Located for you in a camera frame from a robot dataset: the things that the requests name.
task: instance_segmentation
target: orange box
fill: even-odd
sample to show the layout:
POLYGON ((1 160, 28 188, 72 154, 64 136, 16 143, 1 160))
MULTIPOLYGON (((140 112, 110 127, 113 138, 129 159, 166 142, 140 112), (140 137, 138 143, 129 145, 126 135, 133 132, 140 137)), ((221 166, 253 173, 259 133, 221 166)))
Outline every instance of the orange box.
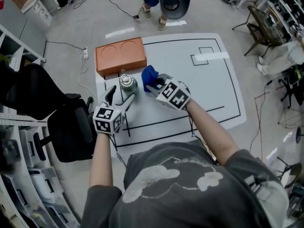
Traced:
POLYGON ((133 38, 95 48, 95 67, 100 76, 107 76, 147 66, 141 38, 133 38))

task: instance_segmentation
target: wheel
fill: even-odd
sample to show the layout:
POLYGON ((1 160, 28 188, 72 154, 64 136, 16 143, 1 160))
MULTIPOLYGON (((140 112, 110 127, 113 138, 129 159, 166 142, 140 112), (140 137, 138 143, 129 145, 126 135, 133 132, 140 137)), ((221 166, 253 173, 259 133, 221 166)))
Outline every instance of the wheel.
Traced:
POLYGON ((300 127, 298 127, 297 129, 296 129, 296 134, 295 134, 295 141, 296 141, 296 143, 299 143, 300 142, 300 140, 301 140, 301 128, 300 127))

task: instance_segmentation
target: black and white marker cube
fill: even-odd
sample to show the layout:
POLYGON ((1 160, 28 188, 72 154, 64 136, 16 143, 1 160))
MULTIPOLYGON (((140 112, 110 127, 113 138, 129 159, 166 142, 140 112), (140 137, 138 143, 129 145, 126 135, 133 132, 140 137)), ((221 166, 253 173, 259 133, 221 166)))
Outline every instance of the black and white marker cube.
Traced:
POLYGON ((112 107, 97 106, 93 121, 96 132, 113 134, 123 123, 122 111, 112 107))
POLYGON ((181 110, 190 100, 190 93, 187 91, 184 85, 173 78, 168 79, 166 83, 167 85, 156 97, 156 100, 159 100, 176 110, 181 110))

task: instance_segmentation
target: shoe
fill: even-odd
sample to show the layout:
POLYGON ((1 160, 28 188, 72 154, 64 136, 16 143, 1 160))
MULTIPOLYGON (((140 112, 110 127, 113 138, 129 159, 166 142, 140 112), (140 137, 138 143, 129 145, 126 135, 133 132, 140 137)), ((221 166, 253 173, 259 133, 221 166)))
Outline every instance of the shoe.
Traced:
POLYGON ((146 18, 150 18, 151 17, 151 11, 145 11, 144 8, 142 8, 142 13, 146 18))
POLYGON ((158 30, 164 30, 164 29, 166 29, 166 23, 162 24, 160 18, 160 20, 158 21, 158 30))
POLYGON ((258 57, 258 62, 263 65, 264 64, 264 59, 262 57, 258 57))
POLYGON ((256 65, 256 67, 257 67, 257 69, 258 69, 258 71, 260 72, 260 73, 262 73, 263 75, 266 75, 266 73, 264 72, 264 66, 263 65, 261 65, 261 64, 257 64, 256 65))

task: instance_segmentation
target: gray floor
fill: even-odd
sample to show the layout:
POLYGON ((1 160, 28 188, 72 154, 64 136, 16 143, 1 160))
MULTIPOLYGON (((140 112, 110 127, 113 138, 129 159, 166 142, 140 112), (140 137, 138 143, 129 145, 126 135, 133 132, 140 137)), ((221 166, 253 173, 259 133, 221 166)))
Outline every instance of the gray floor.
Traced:
MULTIPOLYGON (((118 3, 128 13, 138 13, 142 0, 112 0, 118 3)), ((190 8, 183 18, 187 22, 183 26, 167 27, 165 31, 157 30, 159 6, 152 9, 152 17, 147 19, 141 16, 134 20, 121 12, 107 0, 87 0, 78 9, 67 5, 58 11, 52 26, 47 32, 51 41, 68 42, 79 47, 89 47, 90 58, 85 64, 88 70, 81 76, 81 83, 96 94, 94 48, 119 40, 147 37, 175 33, 217 33, 220 35, 234 65, 239 85, 242 91, 247 121, 229 132, 242 149, 248 149, 250 142, 257 133, 258 119, 254 98, 263 93, 264 85, 277 76, 265 77, 256 69, 257 56, 265 51, 265 47, 258 46, 247 57, 244 53, 254 43, 246 26, 232 31, 237 24, 244 23, 248 16, 246 4, 240 10, 221 0, 191 0, 190 8), (120 36, 105 38, 106 34, 125 28, 135 28, 134 32, 120 36)), ((66 45, 47 44, 44 68, 49 72, 55 83, 64 93, 80 93, 86 100, 92 93, 78 83, 81 68, 80 56, 82 51, 66 45)), ((283 104, 280 97, 284 89, 276 90, 277 80, 270 85, 263 106, 262 141, 263 160, 275 148, 283 144, 283 139, 290 130, 277 124, 282 114, 283 104)), ((56 155, 49 148, 51 162, 55 166, 72 209, 81 217, 88 186, 88 177, 91 161, 60 163, 56 155)), ((261 158, 261 143, 259 136, 252 147, 252 154, 261 158)), ((286 147, 285 160, 289 163, 297 162, 299 146, 295 143, 286 147)), ((114 184, 123 190, 124 167, 115 158, 113 159, 114 184)))

